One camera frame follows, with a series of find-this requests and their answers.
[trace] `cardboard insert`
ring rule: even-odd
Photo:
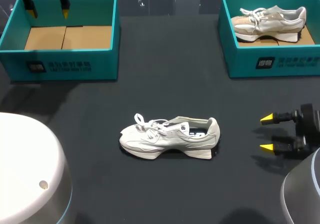
[[[109,49],[112,26],[32,27],[25,50]]]

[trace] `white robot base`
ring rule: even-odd
[[[0,113],[0,177],[0,224],[74,223],[67,160],[44,124]]]

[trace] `black tablecloth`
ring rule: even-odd
[[[117,82],[10,84],[0,69],[0,111],[33,117],[60,140],[72,174],[77,224],[284,223],[280,187],[297,160],[260,150],[291,123],[261,127],[272,111],[319,106],[319,79],[230,79],[217,16],[121,18]],[[119,149],[120,131],[144,119],[217,119],[213,160]]]

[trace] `shoe box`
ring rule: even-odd
[[[115,80],[120,22],[117,0],[33,0],[38,17],[16,0],[0,39],[0,62],[12,81]]]
[[[255,10],[279,6],[284,10],[306,8],[306,26],[297,43],[258,39],[237,41],[231,18],[240,8]],[[237,77],[320,75],[320,0],[222,0],[218,33],[228,74]]]

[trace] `white sneaker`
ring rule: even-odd
[[[282,10],[278,6],[254,11],[240,9],[244,16],[231,19],[240,41],[254,42],[261,36],[271,36],[281,41],[297,42],[306,24],[305,7],[297,10]]]
[[[211,149],[220,137],[220,129],[214,118],[209,120],[176,117],[172,120],[144,122],[141,115],[134,116],[136,124],[121,131],[121,146],[129,153],[155,159],[162,152],[177,149],[186,155],[211,159]]]

